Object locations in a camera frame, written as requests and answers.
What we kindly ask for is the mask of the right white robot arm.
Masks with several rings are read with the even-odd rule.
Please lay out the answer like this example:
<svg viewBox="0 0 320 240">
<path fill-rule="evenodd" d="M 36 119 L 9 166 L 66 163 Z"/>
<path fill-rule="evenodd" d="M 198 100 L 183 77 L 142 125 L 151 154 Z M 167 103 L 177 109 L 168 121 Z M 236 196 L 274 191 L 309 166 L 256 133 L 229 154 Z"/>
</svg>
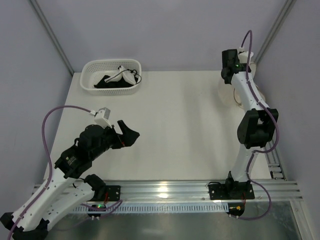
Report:
<svg viewBox="0 0 320 240">
<path fill-rule="evenodd" d="M 216 191 L 221 200 L 254 199 L 250 173 L 257 155 L 273 139 L 279 113 L 261 97 L 249 64 L 241 62 L 237 49 L 222 52 L 221 77 L 238 92 L 245 111 L 237 128 L 240 149 L 224 184 Z"/>
</svg>

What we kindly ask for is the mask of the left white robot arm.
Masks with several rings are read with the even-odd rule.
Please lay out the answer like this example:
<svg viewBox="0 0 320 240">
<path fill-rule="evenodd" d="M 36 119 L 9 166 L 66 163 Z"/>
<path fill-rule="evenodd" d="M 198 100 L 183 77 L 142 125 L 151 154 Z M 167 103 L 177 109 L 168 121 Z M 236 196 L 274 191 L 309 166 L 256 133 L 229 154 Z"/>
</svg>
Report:
<svg viewBox="0 0 320 240">
<path fill-rule="evenodd" d="M 73 208 L 105 195 L 105 182 L 97 175 L 90 174 L 72 192 L 57 200 L 104 152 L 130 147 L 136 142 L 140 134 L 128 128 L 123 120 L 117 123 L 122 133 L 117 133 L 113 125 L 87 126 L 74 144 L 62 152 L 51 175 L 31 198 L 15 212 L 6 212 L 1 216 L 0 222 L 10 230 L 9 239 L 43 240 Z"/>
</svg>

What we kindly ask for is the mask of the white bra with black straps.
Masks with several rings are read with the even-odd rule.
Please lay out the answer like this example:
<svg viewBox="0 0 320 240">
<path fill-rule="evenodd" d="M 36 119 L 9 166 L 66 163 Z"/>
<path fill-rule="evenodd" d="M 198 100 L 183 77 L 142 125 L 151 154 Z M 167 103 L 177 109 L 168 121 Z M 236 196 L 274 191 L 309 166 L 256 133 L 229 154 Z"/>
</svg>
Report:
<svg viewBox="0 0 320 240">
<path fill-rule="evenodd" d="M 137 70 L 125 68 L 123 65 L 118 67 L 118 73 L 114 76 L 107 78 L 104 82 L 119 82 L 121 79 L 130 85 L 136 85 L 141 82 L 142 77 L 138 74 Z"/>
</svg>

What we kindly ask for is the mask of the white mesh laundry bag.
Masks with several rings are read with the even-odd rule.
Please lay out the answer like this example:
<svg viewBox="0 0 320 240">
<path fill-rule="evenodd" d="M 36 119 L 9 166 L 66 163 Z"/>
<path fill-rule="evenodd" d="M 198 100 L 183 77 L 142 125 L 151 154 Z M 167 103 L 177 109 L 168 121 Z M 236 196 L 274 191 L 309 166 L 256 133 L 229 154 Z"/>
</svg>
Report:
<svg viewBox="0 0 320 240">
<path fill-rule="evenodd" d="M 241 71 L 234 74 L 231 80 L 231 84 L 225 84 L 222 77 L 218 83 L 218 96 L 223 104 L 231 106 L 236 104 L 233 97 L 233 91 L 236 91 L 240 95 L 243 107 L 245 110 L 255 108 L 255 97 L 254 83 L 251 75 L 250 67 L 247 63 L 241 63 Z"/>
</svg>

